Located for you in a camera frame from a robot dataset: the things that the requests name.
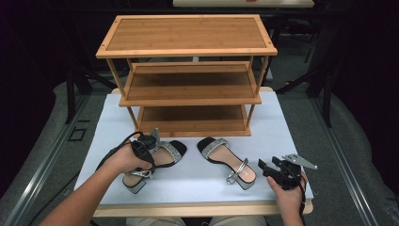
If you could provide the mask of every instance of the black curtain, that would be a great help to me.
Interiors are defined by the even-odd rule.
[[[65,81],[65,61],[55,21],[39,2],[1,1],[0,30],[3,196],[51,114],[53,89]]]
[[[383,181],[399,195],[399,7],[391,1],[362,7],[333,91],[364,130]]]

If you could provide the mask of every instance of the bottom shelf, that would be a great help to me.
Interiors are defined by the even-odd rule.
[[[250,136],[244,105],[142,106],[137,131],[161,137]]]

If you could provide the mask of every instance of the ankle strap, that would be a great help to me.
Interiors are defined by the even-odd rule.
[[[226,181],[227,184],[232,185],[235,183],[235,181],[237,180],[238,175],[240,174],[240,172],[244,169],[244,167],[247,165],[248,163],[248,159],[244,159],[243,163],[241,164],[241,166],[238,168],[238,170],[236,172],[234,172],[234,170],[230,173],[230,175],[227,177]]]

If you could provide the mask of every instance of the human arm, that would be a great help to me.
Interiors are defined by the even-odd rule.
[[[302,172],[301,185],[305,187],[306,176]],[[291,190],[283,190],[272,177],[267,177],[267,183],[273,189],[277,196],[277,205],[281,212],[282,221],[285,226],[302,226],[302,218],[299,214],[299,208],[302,203],[302,191],[299,186]]]
[[[122,146],[40,225],[88,225],[106,190],[121,173],[152,165],[135,156],[131,145]]]

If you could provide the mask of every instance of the human hand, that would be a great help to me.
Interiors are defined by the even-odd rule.
[[[109,157],[104,165],[116,170],[118,173],[126,173],[136,168],[149,170],[152,164],[137,158],[132,150],[132,145],[127,142],[111,157]]]
[[[303,171],[301,175],[303,177],[301,178],[300,184],[305,189],[308,179]],[[300,187],[297,186],[291,190],[283,190],[270,176],[267,177],[267,183],[276,193],[277,205],[281,212],[281,217],[284,220],[284,225],[288,225],[288,223],[285,223],[287,219],[300,219],[299,208],[302,203],[302,191]]]

